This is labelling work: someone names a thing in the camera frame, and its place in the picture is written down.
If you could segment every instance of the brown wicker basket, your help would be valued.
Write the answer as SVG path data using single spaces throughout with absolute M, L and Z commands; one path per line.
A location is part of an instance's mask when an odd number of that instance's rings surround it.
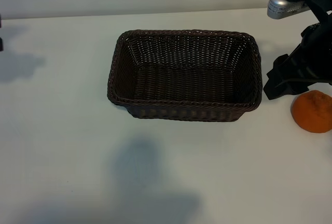
M 128 31 L 115 48 L 107 96 L 142 119 L 235 121 L 258 107 L 254 38 L 226 31 Z

